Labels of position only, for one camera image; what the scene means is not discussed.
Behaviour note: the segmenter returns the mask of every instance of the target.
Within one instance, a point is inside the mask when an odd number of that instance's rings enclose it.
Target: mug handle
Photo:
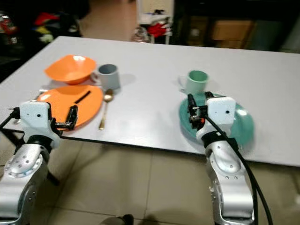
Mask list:
[[[93,82],[97,83],[97,84],[101,84],[100,78],[97,77],[95,72],[92,72],[90,74],[90,78]]]
[[[182,91],[185,91],[186,84],[187,84],[187,77],[186,76],[178,76],[178,84]]]

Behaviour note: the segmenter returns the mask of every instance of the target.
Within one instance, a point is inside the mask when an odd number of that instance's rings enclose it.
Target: orange plate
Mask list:
[[[74,85],[86,81],[95,68],[96,62],[90,58],[67,55],[51,64],[45,73],[53,80]]]
[[[37,101],[49,102],[51,104],[52,117],[55,117],[57,122],[65,122],[70,107],[75,105],[75,101],[88,91],[90,93],[77,104],[77,127],[90,120],[98,112],[103,99],[103,93],[100,88],[90,85],[78,85],[52,89],[40,95]]]

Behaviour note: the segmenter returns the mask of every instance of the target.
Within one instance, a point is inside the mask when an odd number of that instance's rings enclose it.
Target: mint green mug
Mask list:
[[[193,70],[187,76],[179,77],[179,84],[186,94],[198,94],[204,92],[208,82],[208,75],[199,70]]]

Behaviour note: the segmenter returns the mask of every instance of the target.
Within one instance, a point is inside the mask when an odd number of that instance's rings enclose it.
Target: table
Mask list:
[[[117,65],[122,89],[109,103],[104,131],[98,130],[101,109],[63,138],[203,154],[179,121],[186,95],[178,76],[197,69],[210,76],[207,90],[231,96],[253,116],[255,137],[242,150],[247,160],[300,166],[298,54],[59,37],[0,84],[0,121],[39,89],[65,86],[44,69],[67,54]],[[5,128],[21,131],[12,122]]]

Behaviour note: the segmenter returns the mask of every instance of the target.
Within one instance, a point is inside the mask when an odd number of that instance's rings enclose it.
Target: red cloth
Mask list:
[[[45,22],[47,22],[48,20],[59,20],[60,17],[57,15],[52,15],[49,13],[41,13],[40,15],[38,15],[38,17],[36,18],[34,25],[36,26],[41,26],[43,25]]]
[[[13,22],[10,18],[4,18],[0,21],[0,27],[4,30],[4,32],[8,35],[14,34],[18,31],[18,28],[14,26]]]
[[[159,36],[163,36],[167,30],[166,28],[163,28],[164,25],[165,24],[157,23],[154,26],[150,26],[148,28],[148,33],[153,35],[155,38],[157,38]]]

